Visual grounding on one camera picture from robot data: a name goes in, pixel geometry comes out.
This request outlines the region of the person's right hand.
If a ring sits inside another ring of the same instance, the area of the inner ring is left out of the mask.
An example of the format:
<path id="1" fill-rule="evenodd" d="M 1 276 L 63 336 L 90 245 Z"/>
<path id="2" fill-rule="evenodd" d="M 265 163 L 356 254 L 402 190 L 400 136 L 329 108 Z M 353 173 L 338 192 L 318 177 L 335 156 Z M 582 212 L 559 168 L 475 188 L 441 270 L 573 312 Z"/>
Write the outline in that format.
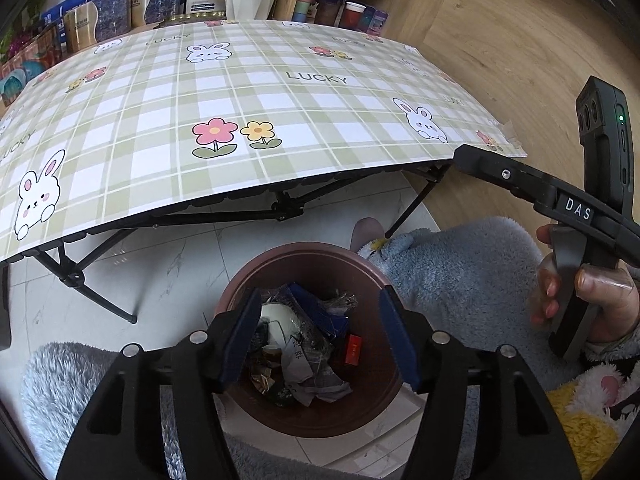
<path id="1" fill-rule="evenodd" d="M 544 257 L 537 269 L 538 288 L 530 305 L 530 318 L 543 326 L 558 313 L 561 277 L 555 269 L 553 255 Z M 599 307 L 587 338 L 593 344 L 610 344 L 631 334 L 639 323 L 639 293 L 623 263 L 616 269 L 582 266 L 576 273 L 578 298 Z"/>

